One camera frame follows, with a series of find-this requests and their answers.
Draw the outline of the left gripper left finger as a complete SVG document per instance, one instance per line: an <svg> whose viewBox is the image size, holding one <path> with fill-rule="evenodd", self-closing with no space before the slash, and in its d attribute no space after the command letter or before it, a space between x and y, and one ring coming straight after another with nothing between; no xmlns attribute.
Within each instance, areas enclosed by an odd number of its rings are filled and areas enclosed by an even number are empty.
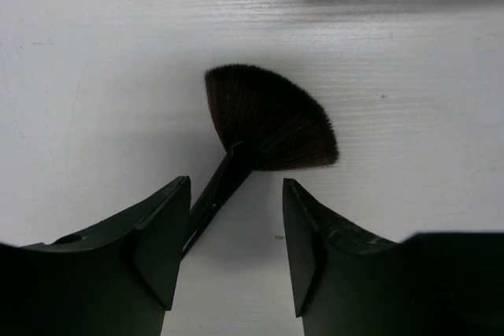
<svg viewBox="0 0 504 336"><path fill-rule="evenodd" d="M56 242L1 246L4 335L159 335L191 203L186 176Z"/></svg>

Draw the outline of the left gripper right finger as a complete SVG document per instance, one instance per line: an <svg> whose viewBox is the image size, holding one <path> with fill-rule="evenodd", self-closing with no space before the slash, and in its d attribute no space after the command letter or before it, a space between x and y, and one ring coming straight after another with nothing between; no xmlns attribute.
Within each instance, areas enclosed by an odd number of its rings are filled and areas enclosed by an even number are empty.
<svg viewBox="0 0 504 336"><path fill-rule="evenodd" d="M373 234L283 181L295 315L307 335L500 335L503 235Z"/></svg>

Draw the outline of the black fan makeup brush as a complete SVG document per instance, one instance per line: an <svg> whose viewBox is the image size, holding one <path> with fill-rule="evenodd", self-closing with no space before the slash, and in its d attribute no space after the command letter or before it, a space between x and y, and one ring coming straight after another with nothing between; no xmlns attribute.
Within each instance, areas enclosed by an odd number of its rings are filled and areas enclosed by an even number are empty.
<svg viewBox="0 0 504 336"><path fill-rule="evenodd" d="M204 83L225 156L191 208L183 255L252 172L328 167L339 159L328 114L284 76L254 65L229 64L207 70Z"/></svg>

